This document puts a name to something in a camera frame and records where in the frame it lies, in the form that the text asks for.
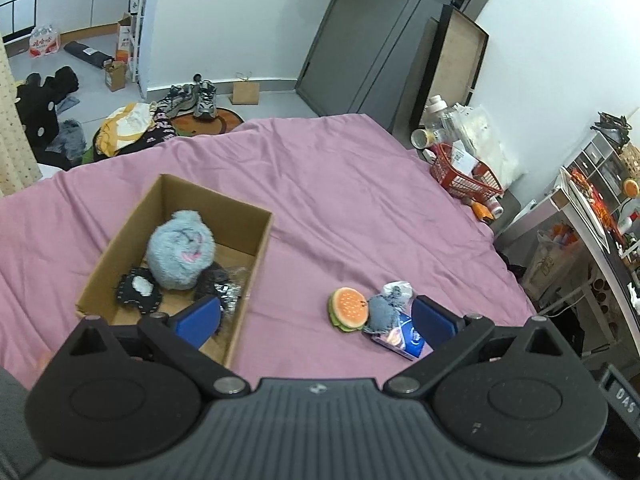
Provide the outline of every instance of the red plastic basket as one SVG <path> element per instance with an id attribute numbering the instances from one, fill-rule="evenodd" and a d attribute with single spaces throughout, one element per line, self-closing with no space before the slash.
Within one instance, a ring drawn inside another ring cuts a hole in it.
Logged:
<path id="1" fill-rule="evenodd" d="M 436 154 L 436 161 L 431 167 L 431 175 L 451 195 L 484 203 L 492 196 L 504 193 L 498 179 L 484 162 L 476 165 L 472 176 L 466 176 L 451 165 L 451 146 L 436 144 L 432 150 Z"/>

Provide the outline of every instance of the gray ribbed surface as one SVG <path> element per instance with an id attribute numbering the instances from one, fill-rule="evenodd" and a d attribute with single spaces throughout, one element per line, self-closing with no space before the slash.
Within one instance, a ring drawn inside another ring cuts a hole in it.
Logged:
<path id="1" fill-rule="evenodd" d="M 326 387 L 323 393 L 313 393 Z M 459 480 L 604 478 L 574 468 L 496 465 L 458 449 L 421 404 L 393 400 L 370 380 L 264 380 L 216 403 L 183 443 L 148 462 L 109 470 L 48 461 L 31 480 Z"/>

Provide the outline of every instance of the doormat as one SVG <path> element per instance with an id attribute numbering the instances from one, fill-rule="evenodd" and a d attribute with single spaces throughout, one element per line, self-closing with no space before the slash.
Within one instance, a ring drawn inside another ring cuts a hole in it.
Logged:
<path id="1" fill-rule="evenodd" d="M 212 121 L 199 121 L 193 114 L 171 119 L 176 132 L 183 137 L 228 134 L 242 123 L 242 117 L 227 108 L 218 108 L 218 116 Z"/>

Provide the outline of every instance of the pink bedsheet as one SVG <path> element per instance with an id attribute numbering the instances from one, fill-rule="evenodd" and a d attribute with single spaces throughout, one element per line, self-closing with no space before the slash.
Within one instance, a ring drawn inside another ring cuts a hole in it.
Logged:
<path id="1" fill-rule="evenodd" d="M 0 364 L 25 386 L 76 325 L 74 303 L 101 251 L 159 173 L 274 213 L 233 366 L 254 384 L 384 381 L 409 364 L 331 326 L 326 300 L 340 286 L 371 295 L 407 280 L 458 314 L 503 325 L 533 313 L 489 228 L 374 121 L 252 121 L 61 172 L 0 200 Z"/>

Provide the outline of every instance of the white wall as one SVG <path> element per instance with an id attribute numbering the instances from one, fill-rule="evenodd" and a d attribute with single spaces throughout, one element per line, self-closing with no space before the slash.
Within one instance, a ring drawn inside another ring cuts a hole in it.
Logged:
<path id="1" fill-rule="evenodd" d="M 489 0 L 489 34 L 473 104 L 483 104 L 528 174 L 511 188 L 539 196 L 598 111 L 640 105 L 640 0 Z"/>
<path id="2" fill-rule="evenodd" d="M 329 0 L 148 0 L 140 54 L 149 89 L 205 78 L 297 79 Z"/>

